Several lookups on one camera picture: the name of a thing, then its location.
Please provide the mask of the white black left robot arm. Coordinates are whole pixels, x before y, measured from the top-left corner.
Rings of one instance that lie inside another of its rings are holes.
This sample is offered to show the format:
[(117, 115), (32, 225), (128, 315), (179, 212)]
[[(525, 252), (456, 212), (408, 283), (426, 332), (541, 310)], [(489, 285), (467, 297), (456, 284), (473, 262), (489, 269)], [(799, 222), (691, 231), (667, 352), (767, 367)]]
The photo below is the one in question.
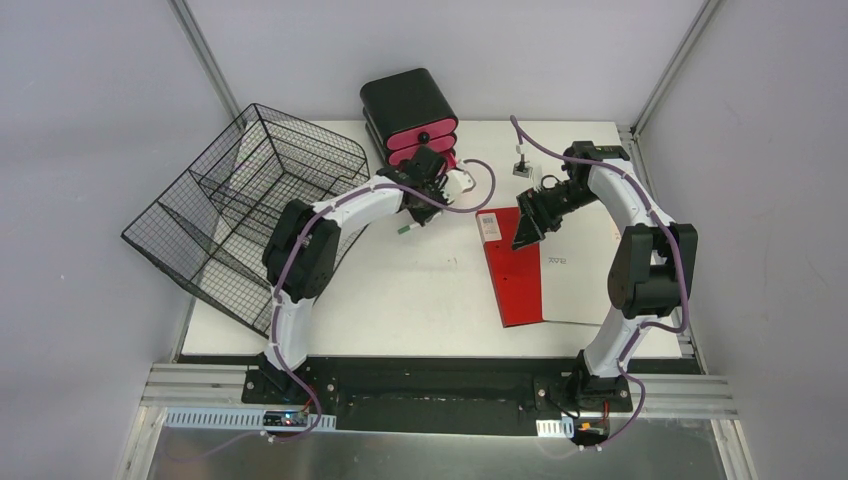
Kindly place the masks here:
[(271, 284), (271, 327), (265, 356), (273, 370), (266, 389), (281, 404), (297, 402), (305, 378), (295, 371), (308, 356), (305, 341), (314, 303), (327, 288), (344, 240), (371, 223), (408, 211), (425, 225), (450, 203), (448, 160), (421, 147), (410, 160), (378, 170), (364, 184), (328, 200), (289, 201), (262, 255)]

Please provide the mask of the green cap marker pen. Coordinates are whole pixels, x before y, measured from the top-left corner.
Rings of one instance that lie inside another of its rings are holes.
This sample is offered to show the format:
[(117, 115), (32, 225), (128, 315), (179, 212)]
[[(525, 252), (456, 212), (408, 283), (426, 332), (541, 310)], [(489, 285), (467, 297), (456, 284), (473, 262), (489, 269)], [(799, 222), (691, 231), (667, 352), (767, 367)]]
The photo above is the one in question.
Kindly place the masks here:
[(404, 225), (404, 226), (402, 226), (401, 228), (399, 228), (399, 229), (397, 230), (397, 233), (398, 233), (399, 235), (404, 235), (404, 234), (407, 234), (407, 233), (409, 233), (409, 232), (411, 232), (411, 231), (413, 231), (413, 230), (415, 230), (415, 229), (418, 229), (418, 228), (420, 228), (420, 225), (419, 225), (419, 224), (417, 224), (417, 223), (413, 223), (413, 224), (409, 224), (409, 225)]

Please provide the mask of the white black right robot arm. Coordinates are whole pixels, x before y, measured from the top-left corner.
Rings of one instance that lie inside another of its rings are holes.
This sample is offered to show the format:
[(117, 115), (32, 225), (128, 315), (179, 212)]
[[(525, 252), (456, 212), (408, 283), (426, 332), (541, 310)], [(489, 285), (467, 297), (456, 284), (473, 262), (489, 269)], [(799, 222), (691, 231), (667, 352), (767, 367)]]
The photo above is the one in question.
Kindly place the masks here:
[(697, 230), (668, 216), (648, 195), (620, 146), (575, 141), (560, 155), (568, 175), (551, 187), (516, 198), (515, 250), (543, 241), (566, 215), (600, 202), (620, 240), (607, 277), (611, 307), (599, 333), (577, 357), (564, 395), (583, 410), (614, 399), (629, 383), (627, 365), (643, 334), (686, 311), (698, 244)]

